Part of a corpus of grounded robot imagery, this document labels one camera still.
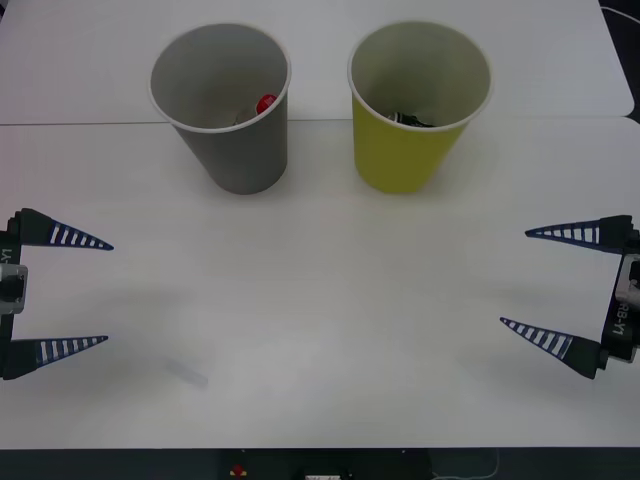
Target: gray paper cup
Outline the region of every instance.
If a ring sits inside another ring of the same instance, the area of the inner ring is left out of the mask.
[[[251,194],[276,183],[287,167],[290,80],[287,53],[266,33],[247,25],[206,25],[162,51],[149,93],[220,187]],[[277,100],[234,125],[266,94]]]

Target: cup rim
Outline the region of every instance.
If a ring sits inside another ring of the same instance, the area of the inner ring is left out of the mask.
[[[420,25],[437,25],[439,27],[444,27],[444,28],[447,28],[449,30],[452,30],[453,32],[455,32],[458,35],[460,35],[460,36],[464,37],[465,39],[467,39],[475,48],[478,49],[478,51],[482,55],[482,58],[484,58],[484,61],[487,64],[487,69],[489,70],[489,88],[487,89],[487,94],[486,94],[484,100],[482,101],[482,103],[478,106],[478,108],[476,108],[473,112],[471,112],[465,118],[463,118],[461,120],[458,120],[455,123],[450,123],[448,125],[443,125],[441,127],[431,127],[431,128],[412,127],[410,125],[403,125],[401,123],[394,122],[393,120],[389,120],[387,117],[385,117],[384,115],[379,114],[373,108],[371,108],[369,106],[369,104],[367,102],[365,102],[364,99],[360,96],[360,93],[358,92],[358,90],[356,89],[356,86],[353,83],[353,75],[352,75],[352,72],[351,72],[352,66],[353,66],[353,58],[355,57],[355,54],[357,53],[357,51],[360,48],[360,46],[365,41],[367,41],[369,39],[369,37],[371,37],[373,34],[379,32],[380,30],[384,30],[385,28],[393,27],[393,26],[396,26],[396,25],[404,25],[404,24],[410,24],[410,23],[420,24]],[[401,20],[401,21],[394,21],[394,22],[387,23],[385,25],[376,27],[375,29],[369,31],[365,36],[363,36],[358,41],[358,43],[356,43],[356,45],[351,50],[351,54],[349,55],[347,76],[348,76],[348,79],[349,79],[349,87],[351,88],[351,93],[353,94],[354,97],[356,97],[356,99],[358,100],[360,105],[362,105],[362,107],[365,110],[367,110],[371,115],[373,115],[378,120],[382,120],[383,122],[385,122],[385,123],[387,123],[387,124],[389,124],[389,125],[391,125],[391,126],[393,126],[395,128],[398,128],[398,129],[401,129],[401,130],[406,130],[408,132],[438,133],[438,132],[447,132],[449,130],[454,130],[454,129],[458,128],[458,127],[464,126],[467,123],[469,123],[473,118],[478,116],[480,114],[480,112],[482,112],[482,110],[484,110],[484,108],[487,106],[487,104],[491,100],[491,97],[493,96],[493,68],[491,66],[491,61],[489,60],[489,56],[484,51],[484,49],[473,38],[468,36],[466,33],[460,31],[459,29],[457,29],[455,27],[452,27],[451,25],[448,25],[447,23],[436,22],[436,21],[432,21],[432,20]]]
[[[178,120],[176,120],[176,119],[172,118],[170,115],[168,115],[164,110],[162,110],[162,108],[160,108],[160,106],[156,102],[156,99],[155,99],[155,97],[153,95],[153,90],[151,89],[151,78],[153,76],[153,70],[155,69],[156,64],[158,63],[158,60],[164,54],[164,52],[171,45],[173,45],[173,43],[175,41],[177,41],[181,37],[183,37],[183,36],[185,36],[185,35],[187,35],[187,34],[189,34],[191,32],[194,32],[196,30],[200,30],[201,28],[222,26],[222,25],[233,25],[233,26],[237,26],[237,27],[249,28],[251,30],[255,30],[256,32],[259,32],[259,33],[263,34],[264,36],[269,38],[272,42],[274,42],[278,46],[278,48],[280,49],[282,54],[284,55],[284,58],[285,58],[285,60],[287,62],[287,77],[286,77],[286,79],[284,81],[284,86],[282,87],[282,90],[278,94],[278,98],[276,99],[276,101],[273,102],[269,106],[269,108],[267,108],[261,114],[256,115],[251,120],[248,120],[246,122],[240,123],[238,125],[232,125],[230,127],[223,127],[223,128],[202,128],[202,127],[193,127],[191,125],[187,125],[186,123],[179,122]],[[149,95],[151,103],[153,104],[155,109],[158,111],[158,113],[160,113],[160,115],[162,115],[162,117],[165,120],[167,120],[170,124],[172,124],[174,127],[178,127],[178,128],[180,128],[182,130],[187,130],[189,132],[195,132],[195,133],[228,133],[228,132],[235,132],[236,130],[242,130],[243,128],[247,128],[247,127],[253,125],[254,123],[258,123],[264,117],[269,115],[272,111],[274,111],[276,108],[278,108],[278,105],[280,105],[284,101],[284,97],[287,94],[287,91],[289,90],[289,84],[290,83],[291,83],[291,59],[289,58],[289,53],[287,52],[287,49],[284,47],[284,45],[282,45],[282,43],[279,42],[272,35],[270,35],[266,31],[264,31],[263,29],[261,29],[259,27],[256,27],[255,25],[251,25],[249,23],[238,23],[238,22],[202,23],[200,25],[189,27],[188,29],[183,30],[182,32],[174,35],[164,45],[164,47],[162,47],[162,49],[160,50],[160,53],[158,53],[156,55],[155,61],[153,62],[153,66],[151,67],[151,73],[149,74],[149,78],[147,80],[147,93]]]

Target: red ball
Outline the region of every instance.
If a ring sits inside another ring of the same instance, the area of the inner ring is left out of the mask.
[[[271,105],[273,105],[273,102],[275,102],[277,98],[278,97],[276,97],[275,95],[271,95],[271,94],[267,94],[264,97],[262,97],[260,99],[260,101],[258,102],[258,104],[256,105],[256,112],[258,113],[258,115],[260,115],[267,108],[269,108]]]

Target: red button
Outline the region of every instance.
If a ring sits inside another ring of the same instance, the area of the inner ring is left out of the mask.
[[[242,465],[234,465],[231,468],[231,476],[232,477],[242,477],[244,474],[244,476],[246,476],[246,472],[244,470],[244,468],[242,467]]]

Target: white table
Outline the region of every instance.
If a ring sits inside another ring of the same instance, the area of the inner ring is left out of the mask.
[[[638,365],[589,381],[498,321],[599,339],[618,258],[523,232],[637,221],[638,133],[484,115],[387,196],[350,122],[292,122],[285,177],[239,197],[168,125],[2,127],[0,218],[116,249],[25,249],[16,338],[111,338],[2,385],[0,448],[639,446]]]
[[[292,119],[347,119],[351,48],[407,18],[444,21],[485,48],[497,112],[633,109],[597,0],[19,0],[0,26],[0,124],[161,121],[146,92],[157,53],[225,21],[259,25],[289,50]]]

